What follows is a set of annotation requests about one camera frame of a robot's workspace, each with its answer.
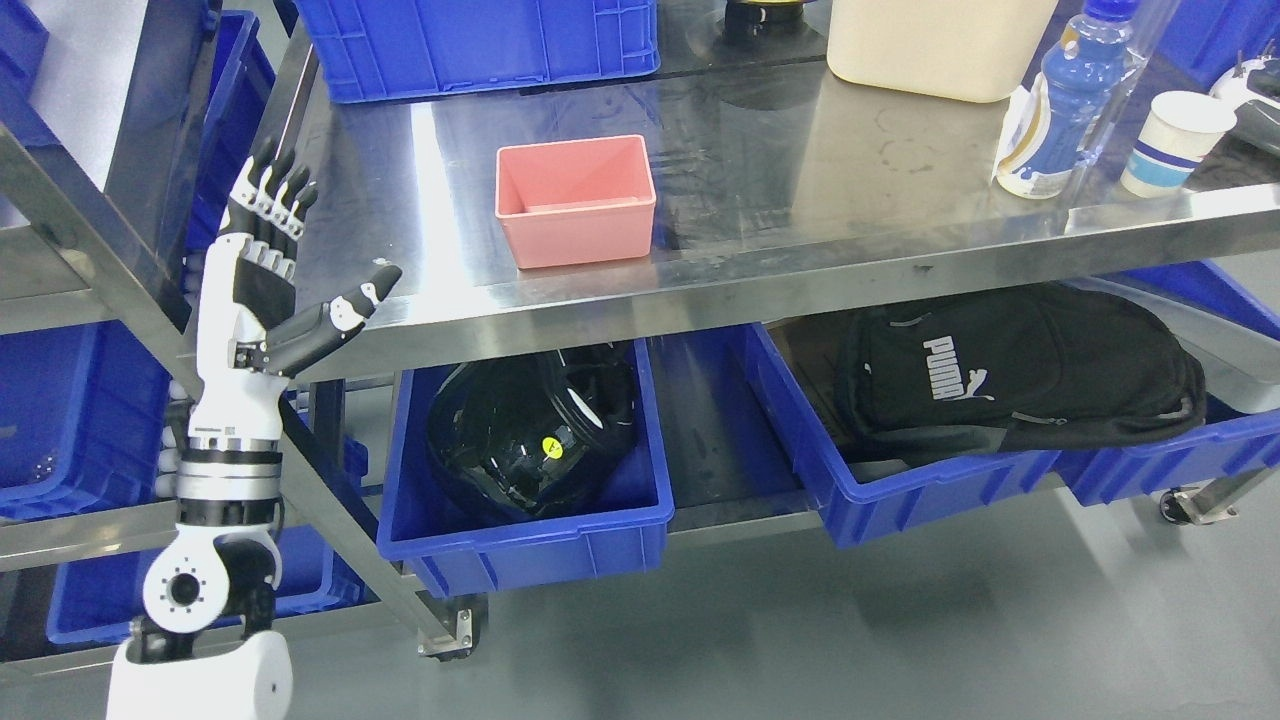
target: black backpack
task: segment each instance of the black backpack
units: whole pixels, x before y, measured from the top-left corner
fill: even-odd
[[[1138,445],[1204,421],[1204,373],[1160,319],[1057,283],[859,310],[837,364],[852,461]]]

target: bottle cap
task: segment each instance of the bottle cap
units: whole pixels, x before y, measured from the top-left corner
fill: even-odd
[[[1084,0],[1084,14],[1100,20],[1133,19],[1137,10],[1138,0]]]

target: black helmet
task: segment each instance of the black helmet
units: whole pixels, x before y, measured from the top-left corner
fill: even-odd
[[[594,500],[635,446],[635,372],[622,352],[593,345],[458,365],[426,419],[449,498],[492,525]]]

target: gray floor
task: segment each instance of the gray floor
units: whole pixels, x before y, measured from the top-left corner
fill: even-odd
[[[1222,264],[1280,306],[1280,252]],[[463,662],[396,626],[296,641],[291,717],[1274,720],[1280,483],[1239,509],[1174,528],[1050,491],[851,551],[820,530],[672,551],[493,597]],[[0,719],[101,717],[106,684],[0,689]]]

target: blue plastic crate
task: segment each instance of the blue plastic crate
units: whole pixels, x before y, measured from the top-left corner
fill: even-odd
[[[145,612],[142,580],[159,550],[67,562],[58,569],[45,633],[55,644],[118,643],[129,635],[129,621]],[[275,615],[288,618],[358,603],[360,577],[310,527],[280,534],[284,575],[276,591]],[[234,624],[220,620],[214,626]]]
[[[1213,263],[1130,270],[1107,279],[1184,300],[1280,340],[1280,316]],[[1055,469],[1080,505],[1097,505],[1280,465],[1280,410],[1239,415],[1220,409],[1219,414],[1164,442],[1064,452]]]
[[[0,337],[0,516],[151,500],[168,387],[116,322]]]
[[[435,483],[424,428],[451,366],[401,375],[378,550],[403,560],[435,597],[650,570],[675,514],[645,341],[635,341],[640,386],[636,447],[586,512],[476,528]]]
[[[952,457],[859,483],[773,340],[759,324],[723,331],[791,469],[838,547],[852,547],[1030,492],[1056,451]]]
[[[657,0],[297,0],[297,6],[334,102],[658,69]]]
[[[1275,0],[1181,0],[1160,53],[1204,90],[1235,64],[1236,53],[1254,58],[1280,35]]]
[[[200,140],[196,196],[187,227],[188,251],[202,251],[218,237],[227,195],[248,158],[275,85],[275,70],[257,41],[257,28],[253,13],[221,14],[209,109]]]
[[[0,0],[0,82],[31,95],[47,42],[49,31],[23,0]]]

